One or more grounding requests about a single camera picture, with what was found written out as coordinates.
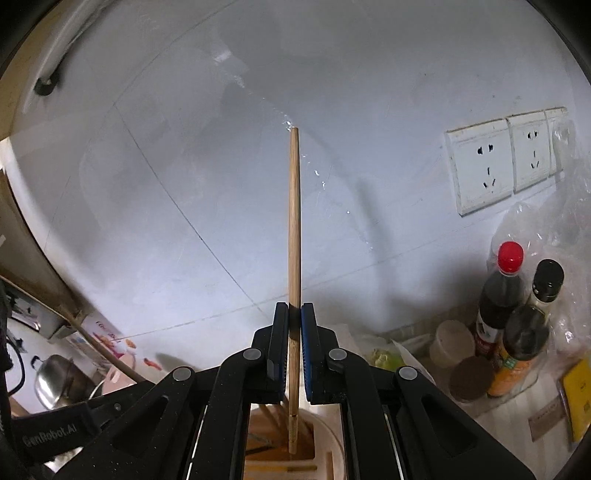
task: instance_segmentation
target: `orange label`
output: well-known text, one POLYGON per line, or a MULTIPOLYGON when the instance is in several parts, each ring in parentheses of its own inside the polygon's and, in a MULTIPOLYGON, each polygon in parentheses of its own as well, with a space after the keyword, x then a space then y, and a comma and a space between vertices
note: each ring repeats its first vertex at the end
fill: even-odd
POLYGON ((488 389, 488 394, 491 397, 502 397, 509 393, 519 380, 525 376, 532 362, 533 360, 521 361, 513 358, 507 353, 501 341, 492 358, 496 374, 491 387, 488 389))

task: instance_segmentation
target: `electrical outlet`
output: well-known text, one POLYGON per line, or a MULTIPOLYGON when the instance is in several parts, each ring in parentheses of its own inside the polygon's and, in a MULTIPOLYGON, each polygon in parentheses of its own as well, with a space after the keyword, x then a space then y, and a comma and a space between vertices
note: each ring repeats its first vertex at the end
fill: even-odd
POLYGON ((544 112, 507 117, 515 192, 550 176, 550 137, 544 112))
POLYGON ((565 107, 560 107, 545 110, 544 114, 550 136, 550 175, 554 175, 557 171, 562 171, 562 165, 557 165, 556 155, 554 155, 554 130, 560 122, 567 119, 568 112, 565 107))
POLYGON ((505 120, 446 132, 460 215, 513 193, 511 140, 505 120))

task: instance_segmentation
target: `pot handle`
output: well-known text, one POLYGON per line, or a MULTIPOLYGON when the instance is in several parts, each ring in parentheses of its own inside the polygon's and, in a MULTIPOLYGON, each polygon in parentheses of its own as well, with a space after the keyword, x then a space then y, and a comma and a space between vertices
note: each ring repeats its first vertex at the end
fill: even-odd
POLYGON ((43 360, 41 360, 41 358, 39 358, 37 355, 35 355, 33 358, 31 358, 31 366, 32 366, 33 370, 37 370, 35 368, 35 362, 37 362, 37 360, 39 360, 41 363, 43 363, 43 360))

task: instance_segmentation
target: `bottle with red cap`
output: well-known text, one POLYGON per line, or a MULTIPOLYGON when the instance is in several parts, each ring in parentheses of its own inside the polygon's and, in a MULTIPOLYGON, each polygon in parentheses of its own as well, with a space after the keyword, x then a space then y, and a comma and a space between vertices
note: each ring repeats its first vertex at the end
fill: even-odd
POLYGON ((490 357, 501 340, 511 312, 523 302, 524 282, 519 274, 523 249, 505 242, 499 249, 495 271, 488 277, 480 301, 474 339, 476 354, 490 357))

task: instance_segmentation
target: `soy sauce bottle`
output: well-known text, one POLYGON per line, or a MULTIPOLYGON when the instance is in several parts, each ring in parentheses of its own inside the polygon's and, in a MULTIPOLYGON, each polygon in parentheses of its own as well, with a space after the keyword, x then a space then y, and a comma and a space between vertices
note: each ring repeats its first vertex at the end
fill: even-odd
POLYGON ((495 271, 488 277, 480 301, 474 340, 476 354, 489 358, 501 340, 509 315, 523 301, 524 282, 519 274, 523 249, 505 242, 499 249, 495 271))
POLYGON ((490 397, 501 397, 525 377, 550 335, 548 310, 558 296, 564 271, 555 260, 542 260, 535 271, 532 292, 525 305, 509 317, 503 338, 492 359, 495 379, 490 397))

